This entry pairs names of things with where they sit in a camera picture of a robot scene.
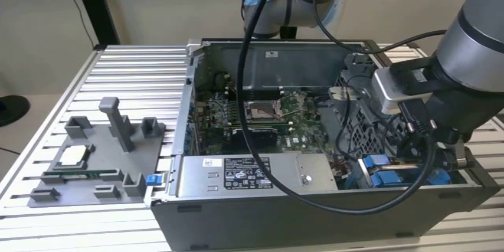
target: blue connector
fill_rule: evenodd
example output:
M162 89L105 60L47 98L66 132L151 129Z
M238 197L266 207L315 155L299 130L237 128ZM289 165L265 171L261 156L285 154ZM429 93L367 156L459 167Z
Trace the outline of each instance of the blue connector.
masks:
M367 168L391 164L391 160L389 159L387 155L369 155L363 160Z
M147 177L147 180L146 180L147 186L158 186L158 185L162 185L162 184L163 184L163 175L151 174Z
M395 171L378 171L371 175L371 180L375 187L403 186L403 181Z
M451 184L451 176L449 171L442 168L435 168L427 179L427 184L431 185L449 185Z

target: slotted aluminum surface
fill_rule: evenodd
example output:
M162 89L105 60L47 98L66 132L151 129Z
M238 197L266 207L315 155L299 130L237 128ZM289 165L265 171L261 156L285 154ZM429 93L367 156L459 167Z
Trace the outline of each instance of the slotted aluminum surface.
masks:
M394 62L425 56L410 47L387 53ZM170 251L157 220L145 204L27 208L26 195L39 183L65 139L71 115L94 123L103 96L119 96L121 109L134 121L157 116L167 124L158 170L170 167L169 155L185 84L186 47L111 46L90 57L46 125L0 184L0 251ZM494 119L474 134L469 146L504 186L504 130ZM273 251L503 251L504 190L473 212L453 214L421 238L274 249Z

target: beige wall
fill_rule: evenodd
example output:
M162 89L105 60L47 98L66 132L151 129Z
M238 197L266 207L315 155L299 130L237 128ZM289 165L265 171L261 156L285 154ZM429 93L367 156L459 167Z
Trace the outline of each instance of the beige wall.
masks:
M447 29L465 0L347 0L338 35L397 42L426 31ZM442 37L419 42L430 54Z
M241 0L109 2L126 44L185 44L189 38L243 34ZM337 23L329 28L342 38L391 42L446 28L462 2L347 0L338 29ZM299 37L323 36L305 28ZM421 44L433 51L435 41ZM0 93L62 93L90 52L73 0L0 0Z

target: motherboard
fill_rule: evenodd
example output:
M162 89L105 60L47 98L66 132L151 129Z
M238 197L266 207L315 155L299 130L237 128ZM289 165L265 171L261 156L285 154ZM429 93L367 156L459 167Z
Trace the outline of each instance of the motherboard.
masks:
M317 97L307 90L246 91L246 115L261 153L334 154ZM197 102L201 155L250 153L239 122L237 91L210 92Z

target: screw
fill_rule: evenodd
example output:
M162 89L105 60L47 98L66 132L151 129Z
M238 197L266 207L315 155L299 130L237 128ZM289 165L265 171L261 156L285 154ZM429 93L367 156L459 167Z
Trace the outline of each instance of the screw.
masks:
M302 181L305 185L309 185L313 182L313 177L310 175L302 175Z
M433 129L438 129L438 125L437 125L437 122L434 121L434 119L431 119L431 126L433 126Z
M414 126L414 124L411 122L409 122L407 126L409 126L410 132L415 133L415 126Z

